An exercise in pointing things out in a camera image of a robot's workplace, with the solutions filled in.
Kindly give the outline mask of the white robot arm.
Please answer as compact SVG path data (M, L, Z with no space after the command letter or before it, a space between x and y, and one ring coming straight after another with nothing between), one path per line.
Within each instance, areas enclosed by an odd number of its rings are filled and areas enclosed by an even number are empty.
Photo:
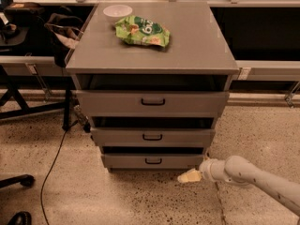
M222 181L232 186L254 186L300 217L300 185L264 171L240 156L225 160L207 158L198 169L190 169L177 177L179 183Z

